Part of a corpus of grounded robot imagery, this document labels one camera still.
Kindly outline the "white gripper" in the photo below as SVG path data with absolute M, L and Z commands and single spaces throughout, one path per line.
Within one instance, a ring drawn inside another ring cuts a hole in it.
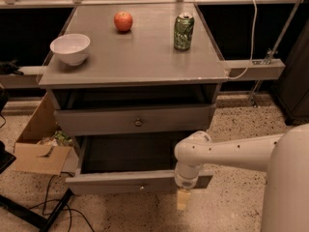
M 184 211 L 189 199 L 190 191 L 197 185 L 201 166 L 177 165 L 175 168 L 175 183 L 181 188 L 177 191 L 177 209 Z

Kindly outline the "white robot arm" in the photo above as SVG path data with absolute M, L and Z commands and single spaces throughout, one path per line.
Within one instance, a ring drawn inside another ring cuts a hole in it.
M 180 141 L 174 150 L 175 182 L 196 186 L 204 164 L 267 174 L 261 232 L 309 232 L 309 125 L 282 134 L 213 142 L 204 131 Z

